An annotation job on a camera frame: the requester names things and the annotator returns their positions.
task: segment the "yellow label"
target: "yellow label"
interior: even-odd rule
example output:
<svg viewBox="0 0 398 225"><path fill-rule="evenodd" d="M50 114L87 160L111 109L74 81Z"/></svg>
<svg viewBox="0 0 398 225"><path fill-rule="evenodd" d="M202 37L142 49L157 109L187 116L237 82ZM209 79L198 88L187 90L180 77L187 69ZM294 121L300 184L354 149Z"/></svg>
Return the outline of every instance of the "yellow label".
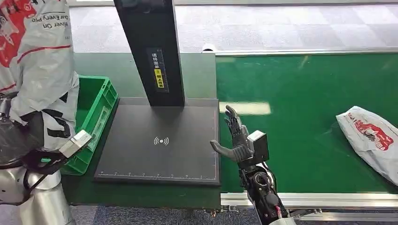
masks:
<svg viewBox="0 0 398 225"><path fill-rule="evenodd" d="M163 78L161 76L161 70L155 69L156 83L158 84L158 88L164 88Z"/></svg>
<svg viewBox="0 0 398 225"><path fill-rule="evenodd" d="M161 75L161 70L160 69L155 69L155 75Z"/></svg>

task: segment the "green table surface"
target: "green table surface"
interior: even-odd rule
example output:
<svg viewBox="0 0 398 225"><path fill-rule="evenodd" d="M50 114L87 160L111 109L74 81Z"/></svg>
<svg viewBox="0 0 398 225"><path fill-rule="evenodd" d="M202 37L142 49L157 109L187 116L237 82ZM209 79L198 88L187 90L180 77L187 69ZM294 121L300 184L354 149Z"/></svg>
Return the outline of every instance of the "green table surface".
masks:
<svg viewBox="0 0 398 225"><path fill-rule="evenodd" d="M267 133L279 192L398 192L356 155L335 118L357 105L398 125L398 54L217 56L216 73L220 101L269 105L269 114L241 119ZM236 167L223 159L222 191L242 191Z"/></svg>
<svg viewBox="0 0 398 225"><path fill-rule="evenodd" d="M121 97L145 96L129 53L76 53L75 62L81 75L111 78ZM397 193L355 154L335 116L357 105L398 124L398 54L183 53L181 63L188 98L251 103L241 118L249 131L267 133L268 165L279 192ZM258 114L265 105L270 111ZM220 121L221 143L230 146L227 126ZM220 207L220 192L242 191L236 164L225 158L221 188L96 183L100 154L99 148L84 176L63 177L72 204L210 209Z"/></svg>

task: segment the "label sticker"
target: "label sticker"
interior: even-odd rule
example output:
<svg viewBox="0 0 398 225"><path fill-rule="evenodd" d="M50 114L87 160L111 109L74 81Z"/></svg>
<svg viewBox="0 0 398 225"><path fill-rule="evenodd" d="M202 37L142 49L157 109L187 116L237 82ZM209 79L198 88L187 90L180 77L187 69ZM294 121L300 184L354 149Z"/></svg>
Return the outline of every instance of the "label sticker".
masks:
<svg viewBox="0 0 398 225"><path fill-rule="evenodd" d="M153 69L153 77L155 78L155 88L157 92L168 93L166 68L163 60L161 48L148 48L147 54L150 65Z"/></svg>

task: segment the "black vertical column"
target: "black vertical column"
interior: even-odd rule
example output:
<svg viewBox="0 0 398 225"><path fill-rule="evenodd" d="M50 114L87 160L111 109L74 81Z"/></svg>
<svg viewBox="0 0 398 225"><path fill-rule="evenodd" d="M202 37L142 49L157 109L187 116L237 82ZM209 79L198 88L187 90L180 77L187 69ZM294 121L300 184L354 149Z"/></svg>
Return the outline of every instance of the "black vertical column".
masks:
<svg viewBox="0 0 398 225"><path fill-rule="evenodd" d="M114 0L151 106L184 106L173 0Z"/></svg>

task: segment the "wireless charging icon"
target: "wireless charging icon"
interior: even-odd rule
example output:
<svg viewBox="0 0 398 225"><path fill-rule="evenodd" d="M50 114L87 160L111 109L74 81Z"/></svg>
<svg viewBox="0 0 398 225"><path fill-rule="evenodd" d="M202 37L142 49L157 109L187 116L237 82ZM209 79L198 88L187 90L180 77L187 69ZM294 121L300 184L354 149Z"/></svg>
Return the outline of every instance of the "wireless charging icon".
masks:
<svg viewBox="0 0 398 225"><path fill-rule="evenodd" d="M166 137L165 139L159 139L158 137L155 138L155 140L153 141L154 145L158 145L158 144L164 144L165 146L168 145L168 137Z"/></svg>

